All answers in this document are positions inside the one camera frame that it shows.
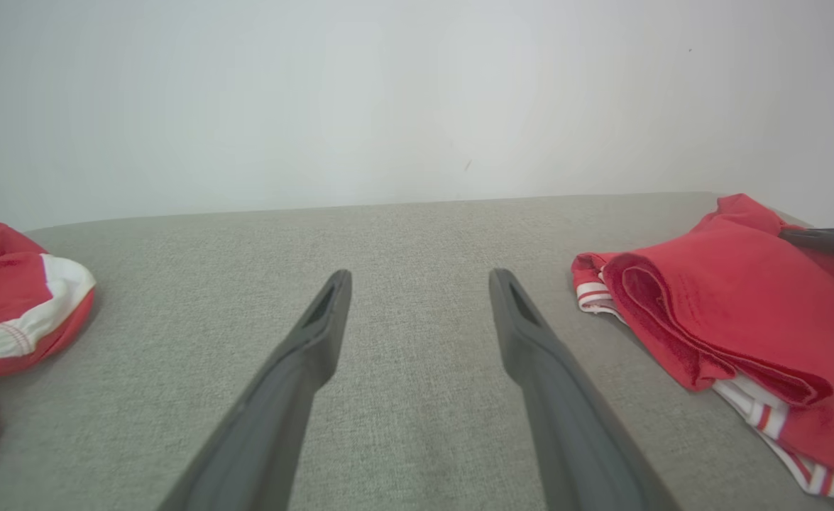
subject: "white wall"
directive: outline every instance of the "white wall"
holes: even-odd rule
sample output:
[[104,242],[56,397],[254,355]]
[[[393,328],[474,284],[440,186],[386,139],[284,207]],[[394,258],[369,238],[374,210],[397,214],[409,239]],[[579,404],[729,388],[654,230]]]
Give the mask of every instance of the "white wall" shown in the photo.
[[834,1],[0,0],[0,220],[745,191],[834,226]]

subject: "folded red cloth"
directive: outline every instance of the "folded red cloth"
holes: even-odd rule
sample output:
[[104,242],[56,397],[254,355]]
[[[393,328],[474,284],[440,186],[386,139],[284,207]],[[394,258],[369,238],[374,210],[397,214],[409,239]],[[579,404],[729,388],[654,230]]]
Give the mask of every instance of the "folded red cloth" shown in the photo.
[[744,194],[685,236],[582,253],[578,301],[634,330],[690,390],[714,388],[806,492],[834,497],[834,255],[778,238],[790,226]]
[[0,375],[63,349],[92,308],[95,280],[0,224]]

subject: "gray fabric surface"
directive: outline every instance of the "gray fabric surface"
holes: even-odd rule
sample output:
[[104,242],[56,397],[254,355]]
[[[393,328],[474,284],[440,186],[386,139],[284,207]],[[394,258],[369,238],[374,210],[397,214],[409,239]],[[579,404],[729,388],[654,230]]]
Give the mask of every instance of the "gray fabric surface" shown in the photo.
[[681,235],[711,194],[547,197],[73,224],[30,233],[98,279],[80,339],[0,378],[0,509],[154,509],[338,268],[338,372],[290,508],[544,508],[488,271],[510,268],[686,509],[826,509],[712,392],[680,388],[569,266]]

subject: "red and white striped trim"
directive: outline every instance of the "red and white striped trim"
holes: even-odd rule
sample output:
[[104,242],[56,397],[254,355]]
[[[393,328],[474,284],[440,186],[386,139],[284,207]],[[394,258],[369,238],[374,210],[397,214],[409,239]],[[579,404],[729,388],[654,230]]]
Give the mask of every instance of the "red and white striped trim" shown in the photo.
[[0,323],[0,358],[26,356],[57,329],[95,287],[95,278],[75,261],[41,253],[50,300]]
[[[586,282],[576,288],[578,305],[585,312],[614,314],[625,323],[608,288],[602,283],[602,273],[599,279],[601,282]],[[786,424],[786,417],[789,416],[789,405],[770,394],[758,382],[741,374],[731,380],[717,380],[713,390],[732,405],[749,426],[757,430],[761,440],[779,456],[803,491],[834,498],[834,469],[791,453],[777,443]]]

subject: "red garment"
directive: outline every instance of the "red garment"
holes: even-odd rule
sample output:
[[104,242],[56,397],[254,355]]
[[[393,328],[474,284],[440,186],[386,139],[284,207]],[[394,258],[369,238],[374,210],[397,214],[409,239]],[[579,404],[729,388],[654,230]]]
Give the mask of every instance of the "red garment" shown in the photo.
[[0,224],[0,375],[64,349],[92,308],[92,274]]
[[622,318],[679,384],[714,388],[806,492],[834,497],[834,255],[744,194],[690,233],[572,265],[582,310]]

